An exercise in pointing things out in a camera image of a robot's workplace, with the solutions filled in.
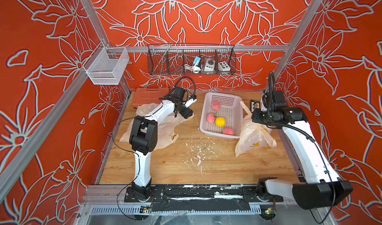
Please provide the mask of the banana print plastic bag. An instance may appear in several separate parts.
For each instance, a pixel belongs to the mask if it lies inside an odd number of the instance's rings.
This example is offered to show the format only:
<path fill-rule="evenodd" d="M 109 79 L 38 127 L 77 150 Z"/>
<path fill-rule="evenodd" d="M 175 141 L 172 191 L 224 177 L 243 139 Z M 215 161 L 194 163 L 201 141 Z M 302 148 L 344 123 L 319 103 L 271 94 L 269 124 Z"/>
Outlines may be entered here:
<path fill-rule="evenodd" d="M 235 156 L 238 157 L 250 150 L 262 147 L 276 147 L 277 142 L 270 135 L 272 129 L 268 128 L 266 125 L 253 122 L 253 113 L 250 109 L 243 101 L 240 101 L 240 105 L 247 115 L 242 120 L 239 141 L 235 147 Z"/>

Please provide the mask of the pink peach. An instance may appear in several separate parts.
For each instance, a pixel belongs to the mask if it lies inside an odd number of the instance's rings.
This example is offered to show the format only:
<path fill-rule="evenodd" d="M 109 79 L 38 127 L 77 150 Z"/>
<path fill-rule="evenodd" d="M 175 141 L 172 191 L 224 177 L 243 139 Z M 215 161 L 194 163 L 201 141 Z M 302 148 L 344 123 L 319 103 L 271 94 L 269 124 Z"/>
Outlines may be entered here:
<path fill-rule="evenodd" d="M 216 119 L 216 117 L 215 117 L 215 114 L 213 114 L 213 113 L 208 113 L 206 115 L 206 121 L 208 123 L 215 123 L 215 119 Z"/>
<path fill-rule="evenodd" d="M 221 104 L 220 104 L 220 102 L 218 102 L 218 101 L 214 101 L 214 102 L 212 102 L 212 104 L 211 104 L 211 108 L 212 108 L 214 111 L 219 111 L 220 108 L 221 108 Z"/>
<path fill-rule="evenodd" d="M 224 130 L 223 130 L 223 134 L 225 135 L 234 135 L 234 130 L 230 127 L 226 127 Z"/>

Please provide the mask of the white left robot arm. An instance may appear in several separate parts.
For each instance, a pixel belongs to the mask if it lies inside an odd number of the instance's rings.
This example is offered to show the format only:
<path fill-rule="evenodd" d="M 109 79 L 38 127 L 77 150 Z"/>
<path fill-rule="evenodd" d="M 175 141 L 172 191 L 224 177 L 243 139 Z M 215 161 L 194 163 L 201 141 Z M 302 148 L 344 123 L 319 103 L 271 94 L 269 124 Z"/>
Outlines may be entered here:
<path fill-rule="evenodd" d="M 196 93 L 187 97 L 185 93 L 186 89 L 175 87 L 160 98 L 161 103 L 149 114 L 136 116 L 133 120 L 129 143 L 135 156 L 135 175 L 126 192 L 139 201 L 147 201 L 151 197 L 150 163 L 158 142 L 159 125 L 172 113 L 184 119 L 193 115 L 190 105 L 197 101 Z"/>

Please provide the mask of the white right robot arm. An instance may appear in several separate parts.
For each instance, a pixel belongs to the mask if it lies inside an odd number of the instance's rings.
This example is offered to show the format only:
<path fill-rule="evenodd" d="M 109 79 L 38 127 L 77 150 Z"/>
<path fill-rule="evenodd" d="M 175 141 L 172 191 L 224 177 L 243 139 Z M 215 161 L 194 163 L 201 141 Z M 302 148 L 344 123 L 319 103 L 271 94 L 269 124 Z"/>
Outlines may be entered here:
<path fill-rule="evenodd" d="M 284 132 L 297 157 L 304 182 L 292 184 L 277 178 L 263 178 L 258 182 L 258 197 L 288 198 L 304 210 L 338 205 L 353 192 L 353 186 L 350 181 L 343 180 L 326 159 L 304 111 L 300 107 L 289 107 L 282 91 L 270 90 L 263 101 L 265 109 L 255 109 L 252 121 Z"/>

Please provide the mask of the yellow lemon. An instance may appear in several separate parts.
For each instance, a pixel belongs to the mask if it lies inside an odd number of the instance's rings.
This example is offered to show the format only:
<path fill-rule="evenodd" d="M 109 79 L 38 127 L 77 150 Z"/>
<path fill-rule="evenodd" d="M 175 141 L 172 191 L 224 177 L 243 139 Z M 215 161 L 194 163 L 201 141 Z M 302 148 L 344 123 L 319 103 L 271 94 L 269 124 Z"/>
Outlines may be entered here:
<path fill-rule="evenodd" d="M 217 127 L 224 127 L 226 125 L 226 120 L 223 117 L 217 117 L 215 119 L 215 125 Z"/>

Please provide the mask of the pink perforated plastic basket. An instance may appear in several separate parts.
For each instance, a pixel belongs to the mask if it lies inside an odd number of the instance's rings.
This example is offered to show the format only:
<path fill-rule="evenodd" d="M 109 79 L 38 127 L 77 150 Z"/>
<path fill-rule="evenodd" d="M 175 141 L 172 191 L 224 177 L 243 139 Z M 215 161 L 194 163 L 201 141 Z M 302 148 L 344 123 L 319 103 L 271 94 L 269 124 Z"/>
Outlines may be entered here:
<path fill-rule="evenodd" d="M 219 111 L 214 111 L 211 104 L 218 101 L 221 104 Z M 243 108 L 240 105 L 242 98 L 236 95 L 213 93 L 208 92 L 205 95 L 204 105 L 201 115 L 200 130 L 209 136 L 225 138 L 225 139 L 238 139 L 240 137 L 240 130 L 243 120 Z M 215 123 L 208 123 L 206 115 L 208 113 L 215 114 L 215 117 L 223 117 L 226 120 L 224 127 L 217 127 Z M 234 135 L 225 135 L 223 130 L 230 127 L 234 130 Z"/>

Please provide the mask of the white round-dial device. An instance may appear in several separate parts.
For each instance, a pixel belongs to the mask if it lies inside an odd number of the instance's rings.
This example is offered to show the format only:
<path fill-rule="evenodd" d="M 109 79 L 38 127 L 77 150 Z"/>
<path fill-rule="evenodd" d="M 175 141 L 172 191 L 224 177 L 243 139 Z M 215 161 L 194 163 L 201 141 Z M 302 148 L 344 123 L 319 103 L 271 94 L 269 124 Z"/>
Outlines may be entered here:
<path fill-rule="evenodd" d="M 215 71 L 215 60 L 213 58 L 207 58 L 203 67 L 203 72 L 211 73 Z"/>

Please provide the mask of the blue white small box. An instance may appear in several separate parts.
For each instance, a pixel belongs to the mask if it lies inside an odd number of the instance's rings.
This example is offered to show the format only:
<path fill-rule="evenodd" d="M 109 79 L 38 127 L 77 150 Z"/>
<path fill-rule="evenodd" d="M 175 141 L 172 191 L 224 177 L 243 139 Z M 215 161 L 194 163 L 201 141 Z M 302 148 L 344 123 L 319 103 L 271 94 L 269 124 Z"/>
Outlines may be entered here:
<path fill-rule="evenodd" d="M 201 61 L 201 58 L 198 57 L 198 56 L 196 56 L 195 59 L 194 59 L 194 61 L 193 61 L 193 66 L 194 66 L 194 67 L 199 67 L 199 63 L 200 63 L 200 61 Z"/>

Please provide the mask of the white button box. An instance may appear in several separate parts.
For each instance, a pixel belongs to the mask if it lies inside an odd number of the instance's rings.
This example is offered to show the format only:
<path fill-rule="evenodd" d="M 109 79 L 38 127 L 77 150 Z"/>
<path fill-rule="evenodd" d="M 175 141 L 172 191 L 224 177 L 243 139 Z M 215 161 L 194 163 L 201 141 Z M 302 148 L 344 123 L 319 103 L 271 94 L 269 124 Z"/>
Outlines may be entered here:
<path fill-rule="evenodd" d="M 231 67 L 226 61 L 219 62 L 218 69 L 220 72 L 224 72 L 224 73 L 231 71 Z"/>

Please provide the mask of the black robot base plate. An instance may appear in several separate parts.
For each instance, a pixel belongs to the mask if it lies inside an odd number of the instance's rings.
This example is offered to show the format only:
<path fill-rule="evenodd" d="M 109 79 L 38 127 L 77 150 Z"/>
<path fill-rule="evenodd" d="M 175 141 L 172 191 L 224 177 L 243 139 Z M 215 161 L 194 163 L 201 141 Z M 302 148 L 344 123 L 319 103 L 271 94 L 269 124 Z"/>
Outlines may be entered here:
<path fill-rule="evenodd" d="M 141 205 L 139 214 L 264 214 L 284 202 L 280 196 L 261 198 L 257 185 L 156 184 L 144 195 L 127 187 L 123 201 Z"/>

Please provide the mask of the white mesh wall basket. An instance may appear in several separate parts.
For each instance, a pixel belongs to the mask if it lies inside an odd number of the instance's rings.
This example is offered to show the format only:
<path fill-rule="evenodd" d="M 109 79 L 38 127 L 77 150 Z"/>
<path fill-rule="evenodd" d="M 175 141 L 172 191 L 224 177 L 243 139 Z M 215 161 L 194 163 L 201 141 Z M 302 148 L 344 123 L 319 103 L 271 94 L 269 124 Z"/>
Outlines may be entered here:
<path fill-rule="evenodd" d="M 100 43 L 83 63 L 82 68 L 94 85 L 119 85 L 130 57 L 126 48 L 106 47 Z"/>

